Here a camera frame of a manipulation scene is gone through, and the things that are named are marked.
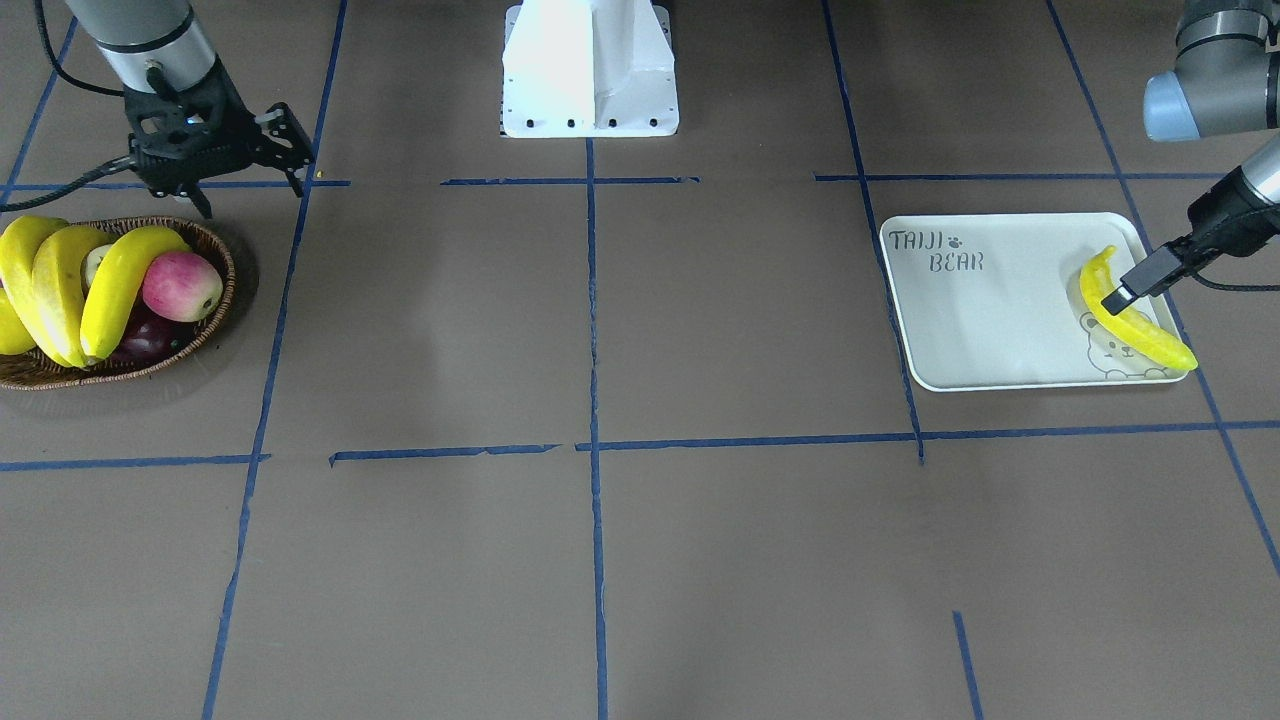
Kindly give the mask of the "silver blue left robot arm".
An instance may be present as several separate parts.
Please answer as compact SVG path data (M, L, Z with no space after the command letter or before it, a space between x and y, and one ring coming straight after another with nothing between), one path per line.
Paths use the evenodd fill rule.
M1188 1L1171 70L1149 78L1143 117L1156 142L1185 142L1279 123L1277 3ZM1217 258L1248 258L1277 238L1279 146L1271 138L1187 211L1188 234L1126 272L1102 300L1112 315L1157 297L1180 279L1202 284Z

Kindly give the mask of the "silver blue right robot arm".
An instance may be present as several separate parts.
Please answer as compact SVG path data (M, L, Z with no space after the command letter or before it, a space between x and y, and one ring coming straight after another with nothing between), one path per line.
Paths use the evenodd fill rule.
M191 3L67 5L122 83L131 135L118 167L154 197L186 199L209 219L201 182L251 167L279 170L302 196L308 135L284 102L248 109Z

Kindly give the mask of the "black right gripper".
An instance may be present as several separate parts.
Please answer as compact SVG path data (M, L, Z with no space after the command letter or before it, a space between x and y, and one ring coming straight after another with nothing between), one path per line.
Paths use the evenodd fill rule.
M308 133L285 102L253 114L223 63L183 90L148 68L142 90L122 92L131 169L154 197L186 199L211 220L212 205L198 184L251 167L282 172L301 196L300 173L315 163Z

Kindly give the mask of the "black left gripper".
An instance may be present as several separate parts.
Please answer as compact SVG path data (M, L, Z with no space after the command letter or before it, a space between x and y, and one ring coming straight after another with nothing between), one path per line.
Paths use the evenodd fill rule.
M1245 179L1221 179L1187 211L1190 223L1188 265L1202 269L1228 255L1248 258L1277 234L1277 204L1257 195ZM1178 240L1156 249L1126 272L1115 290L1100 301L1119 316L1139 299L1158 297L1188 273L1187 242Z

